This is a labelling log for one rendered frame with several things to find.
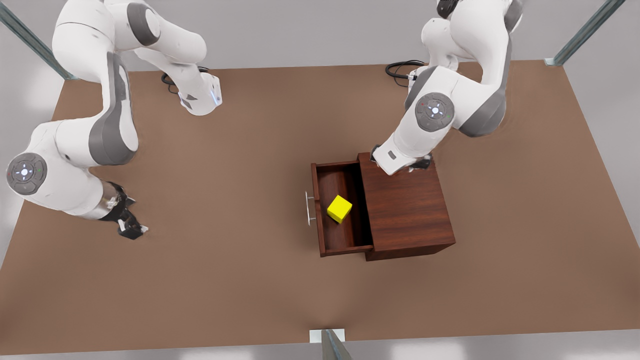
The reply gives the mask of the silver frame post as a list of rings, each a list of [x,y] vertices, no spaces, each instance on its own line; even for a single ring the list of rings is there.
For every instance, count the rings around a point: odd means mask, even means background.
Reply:
[[[64,69],[55,59],[53,51],[23,21],[0,0],[0,22],[19,38],[34,54],[42,59],[64,80],[78,78]]]
[[[310,343],[320,343],[322,360],[354,360],[345,347],[345,330],[336,329],[311,329],[309,330]]]
[[[589,20],[574,34],[554,57],[545,58],[549,67],[560,67],[624,4],[626,0],[605,0]]]

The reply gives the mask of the dark wooden cabinet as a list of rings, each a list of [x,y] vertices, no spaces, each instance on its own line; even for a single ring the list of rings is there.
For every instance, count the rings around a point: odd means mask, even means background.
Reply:
[[[366,261],[434,255],[457,242],[435,162],[387,175],[370,153],[357,160],[373,246]]]

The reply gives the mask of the yellow cube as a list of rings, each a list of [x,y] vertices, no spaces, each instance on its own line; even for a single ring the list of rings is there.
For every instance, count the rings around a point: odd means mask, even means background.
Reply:
[[[350,213],[353,205],[348,200],[337,194],[335,198],[327,207],[327,215],[336,221],[338,224],[342,224],[345,218]]]

